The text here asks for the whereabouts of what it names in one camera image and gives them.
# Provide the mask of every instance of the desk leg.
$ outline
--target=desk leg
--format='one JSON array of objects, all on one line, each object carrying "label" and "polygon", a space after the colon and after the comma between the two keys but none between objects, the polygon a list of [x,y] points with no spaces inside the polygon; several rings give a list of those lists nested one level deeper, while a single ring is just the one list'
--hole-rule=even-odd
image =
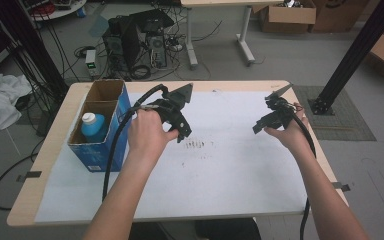
[{"label": "desk leg", "polygon": [[236,37],[238,38],[239,46],[242,48],[242,51],[245,53],[245,56],[248,60],[248,67],[251,66],[253,62],[255,62],[255,58],[252,55],[251,50],[248,47],[248,44],[245,42],[246,32],[248,30],[248,23],[249,23],[249,17],[251,15],[251,6],[247,6],[245,8],[245,14],[244,14],[244,23],[242,25],[242,32],[241,34],[236,34]]},{"label": "desk leg", "polygon": [[191,12],[192,8],[187,9],[187,17],[186,17],[186,50],[188,51],[189,62],[191,64],[191,69],[195,69],[198,66],[198,60],[196,59],[195,50],[193,50],[192,45],[192,21],[191,21]]}]

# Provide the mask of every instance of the black stand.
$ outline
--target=black stand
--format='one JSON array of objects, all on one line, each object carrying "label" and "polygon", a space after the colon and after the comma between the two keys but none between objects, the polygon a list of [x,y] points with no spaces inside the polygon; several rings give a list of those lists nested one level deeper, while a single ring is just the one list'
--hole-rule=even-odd
[{"label": "black stand", "polygon": [[328,112],[335,98],[345,87],[364,57],[370,52],[384,32],[384,0],[381,0],[360,31],[329,82],[311,107],[313,114]]}]

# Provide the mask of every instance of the finger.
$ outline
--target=finger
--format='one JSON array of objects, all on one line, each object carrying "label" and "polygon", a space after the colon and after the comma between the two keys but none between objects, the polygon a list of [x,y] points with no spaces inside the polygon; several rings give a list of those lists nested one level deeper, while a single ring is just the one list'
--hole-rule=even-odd
[{"label": "finger", "polygon": [[304,113],[305,113],[305,109],[301,106],[301,104],[295,102],[294,103],[294,106],[295,108],[297,109],[297,112],[296,112],[296,115],[299,117],[299,118],[302,118],[304,116]]},{"label": "finger", "polygon": [[138,109],[138,110],[136,110],[136,114],[137,114],[138,117],[139,117],[139,115],[142,115],[144,112],[145,112],[144,109]]},{"label": "finger", "polygon": [[179,130],[173,129],[166,133],[168,141],[171,141],[173,139],[176,139],[179,136]]},{"label": "finger", "polygon": [[264,131],[269,134],[270,136],[273,136],[273,137],[276,137],[277,138],[277,135],[279,134],[279,131],[274,129],[274,128],[270,128],[270,127],[265,127],[264,128]]}]

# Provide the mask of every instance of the forearm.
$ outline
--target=forearm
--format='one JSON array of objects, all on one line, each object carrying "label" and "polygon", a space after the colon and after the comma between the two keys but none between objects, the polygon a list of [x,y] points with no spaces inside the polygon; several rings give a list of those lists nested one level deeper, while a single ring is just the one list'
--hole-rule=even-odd
[{"label": "forearm", "polygon": [[311,150],[291,151],[297,160],[320,239],[368,239]]},{"label": "forearm", "polygon": [[137,204],[152,167],[129,153],[125,164],[90,224],[84,239],[128,239]]}]

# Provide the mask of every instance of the white bottle cap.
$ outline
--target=white bottle cap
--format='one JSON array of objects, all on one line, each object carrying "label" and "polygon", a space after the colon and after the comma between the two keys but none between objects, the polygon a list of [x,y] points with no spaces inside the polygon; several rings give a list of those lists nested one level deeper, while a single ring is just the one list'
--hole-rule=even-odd
[{"label": "white bottle cap", "polygon": [[85,113],[83,114],[82,121],[87,124],[94,124],[96,122],[96,116],[93,113]]}]

